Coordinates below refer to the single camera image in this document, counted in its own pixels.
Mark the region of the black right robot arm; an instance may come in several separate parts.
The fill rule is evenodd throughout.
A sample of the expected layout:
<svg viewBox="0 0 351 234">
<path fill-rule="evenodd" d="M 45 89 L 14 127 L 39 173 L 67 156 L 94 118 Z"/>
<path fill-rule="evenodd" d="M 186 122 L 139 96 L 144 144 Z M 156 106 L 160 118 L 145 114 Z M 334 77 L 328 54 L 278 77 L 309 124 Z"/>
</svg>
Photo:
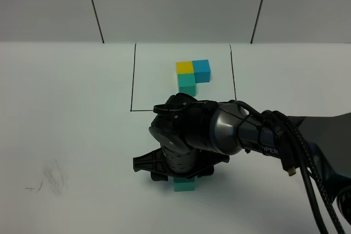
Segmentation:
<svg viewBox="0 0 351 234">
<path fill-rule="evenodd" d="M 149 132 L 160 143 L 144 169 L 154 181 L 191 180 L 212 175 L 214 166 L 240 151 L 278 158 L 284 171 L 302 173 L 320 232 L 325 232 L 316 201 L 338 233 L 344 229 L 332 207 L 350 220 L 350 114 L 334 117 L 286 116 L 258 112 L 243 101 L 197 100 L 178 93 L 153 109 Z"/>
</svg>

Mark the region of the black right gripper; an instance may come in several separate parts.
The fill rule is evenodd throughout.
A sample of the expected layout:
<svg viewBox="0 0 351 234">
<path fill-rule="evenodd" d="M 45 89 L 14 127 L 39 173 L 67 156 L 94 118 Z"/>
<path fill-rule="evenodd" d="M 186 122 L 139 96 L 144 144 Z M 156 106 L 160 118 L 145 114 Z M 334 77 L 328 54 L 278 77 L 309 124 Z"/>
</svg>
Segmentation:
<svg viewBox="0 0 351 234">
<path fill-rule="evenodd" d="M 168 168 L 175 174 L 185 174 L 191 172 L 198 159 L 200 158 L 200 153 L 202 150 L 191 149 L 189 153 L 185 155 L 180 155 L 176 152 L 171 151 L 165 146 L 161 146 L 163 157 L 165 158 L 165 164 Z M 197 175 L 198 178 L 203 176 L 211 176 L 214 173 L 214 166 L 211 166 L 200 174 Z M 151 172 L 151 179 L 153 181 L 168 181 L 168 177 L 160 174 Z"/>
</svg>

